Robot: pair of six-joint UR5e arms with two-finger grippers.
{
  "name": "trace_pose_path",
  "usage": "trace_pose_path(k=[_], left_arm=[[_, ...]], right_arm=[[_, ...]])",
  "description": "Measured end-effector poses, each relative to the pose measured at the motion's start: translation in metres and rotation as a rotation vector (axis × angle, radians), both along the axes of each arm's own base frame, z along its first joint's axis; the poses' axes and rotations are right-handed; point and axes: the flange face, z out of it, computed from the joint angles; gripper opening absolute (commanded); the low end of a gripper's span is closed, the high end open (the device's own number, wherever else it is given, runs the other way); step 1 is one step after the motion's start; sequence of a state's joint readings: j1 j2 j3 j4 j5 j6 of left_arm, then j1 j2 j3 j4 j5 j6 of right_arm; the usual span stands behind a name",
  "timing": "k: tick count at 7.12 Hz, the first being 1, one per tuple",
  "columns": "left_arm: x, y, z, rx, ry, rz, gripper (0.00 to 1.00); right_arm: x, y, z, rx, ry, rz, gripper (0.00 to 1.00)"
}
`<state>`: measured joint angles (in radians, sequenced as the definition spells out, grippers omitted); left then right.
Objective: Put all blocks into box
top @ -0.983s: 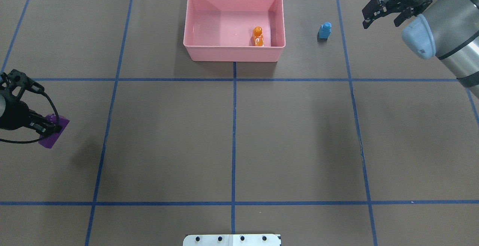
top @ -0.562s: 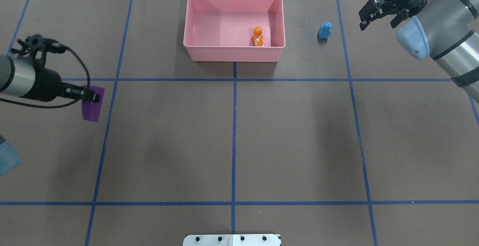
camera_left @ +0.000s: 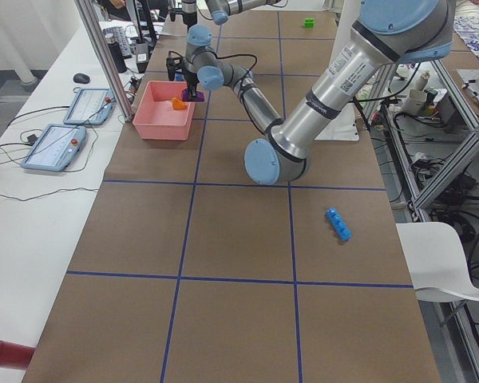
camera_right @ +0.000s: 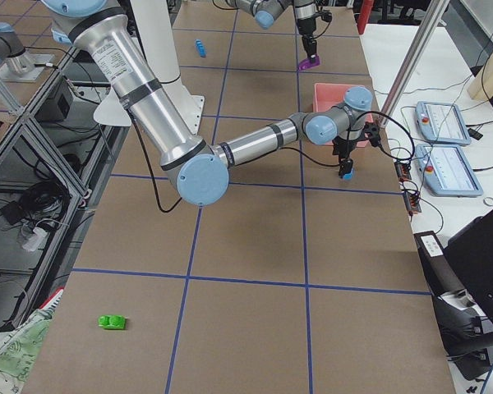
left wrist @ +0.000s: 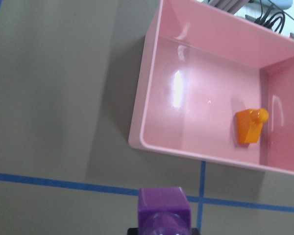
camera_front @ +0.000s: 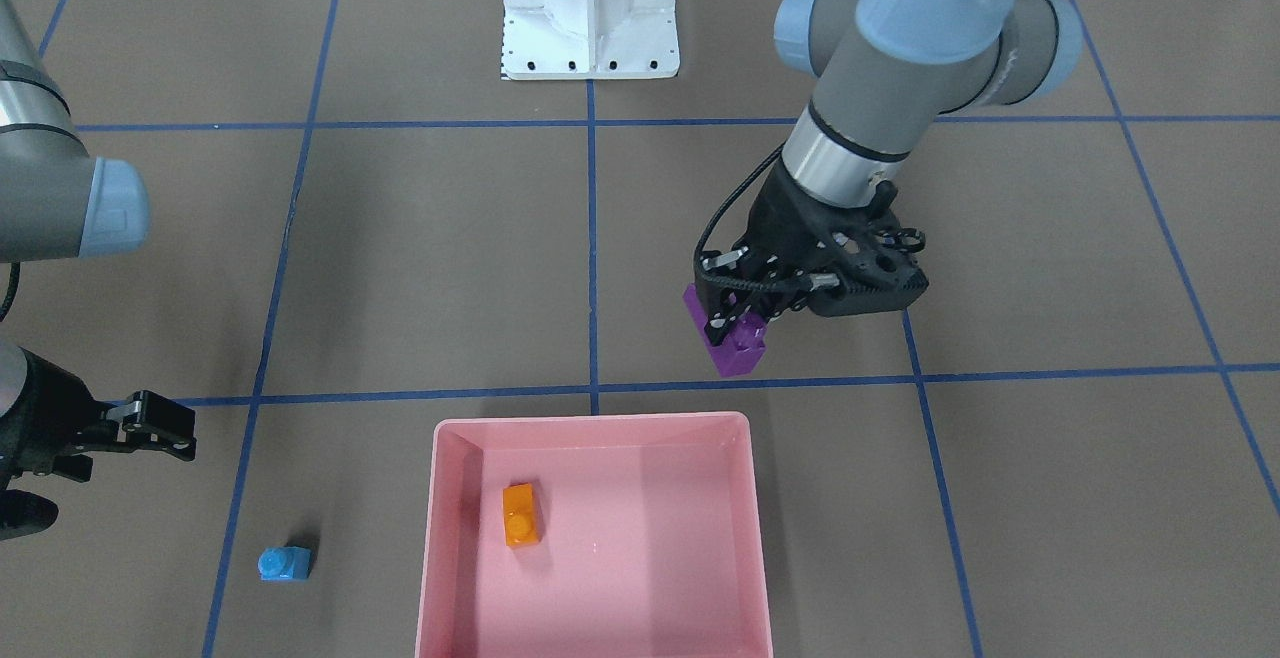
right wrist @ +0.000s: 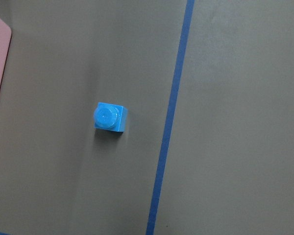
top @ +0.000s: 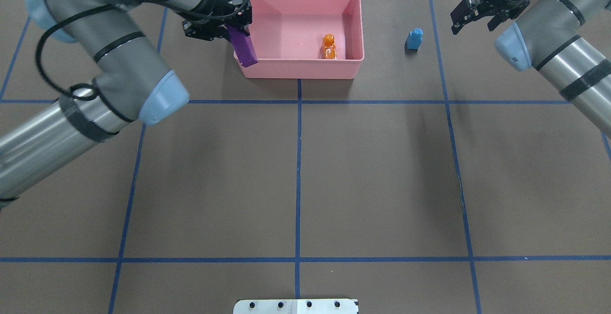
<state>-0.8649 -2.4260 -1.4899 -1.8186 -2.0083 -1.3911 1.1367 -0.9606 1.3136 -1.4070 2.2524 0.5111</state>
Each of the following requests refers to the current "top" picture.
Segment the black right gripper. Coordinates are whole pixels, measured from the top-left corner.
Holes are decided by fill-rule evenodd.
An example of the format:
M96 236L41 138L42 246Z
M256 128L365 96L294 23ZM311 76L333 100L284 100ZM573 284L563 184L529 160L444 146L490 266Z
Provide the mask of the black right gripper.
M529 0L462 0L450 12L452 34L458 35L465 25L477 21L479 16L492 16L487 29L494 31L508 19L517 18L529 3Z

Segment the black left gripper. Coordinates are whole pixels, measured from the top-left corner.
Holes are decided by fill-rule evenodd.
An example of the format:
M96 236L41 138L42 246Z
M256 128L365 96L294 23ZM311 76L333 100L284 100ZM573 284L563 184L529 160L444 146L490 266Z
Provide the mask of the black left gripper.
M182 22L185 36L211 42L215 39L232 40L233 35L250 36L249 25L253 22L253 7L250 0L221 0L213 10L201 18L190 12Z

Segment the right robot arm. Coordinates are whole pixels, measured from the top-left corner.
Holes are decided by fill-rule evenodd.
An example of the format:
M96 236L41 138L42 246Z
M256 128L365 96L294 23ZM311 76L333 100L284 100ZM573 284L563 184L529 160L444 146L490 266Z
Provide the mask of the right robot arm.
M495 41L496 51L515 70L535 69L568 103L606 136L611 133L611 66L578 29L610 0L461 0L450 12L452 33L491 17L489 31L512 20Z

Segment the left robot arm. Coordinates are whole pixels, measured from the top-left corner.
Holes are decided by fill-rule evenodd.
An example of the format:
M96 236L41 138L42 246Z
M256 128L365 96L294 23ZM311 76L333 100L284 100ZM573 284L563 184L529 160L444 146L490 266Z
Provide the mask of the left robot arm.
M57 99L1 138L1 207L98 144L139 120L159 123L190 95L129 12L142 4L183 18L186 36L225 39L256 62L248 26L251 0L25 0L28 16L44 30L34 62ZM100 73L65 87L48 75L43 49L50 38L78 43Z

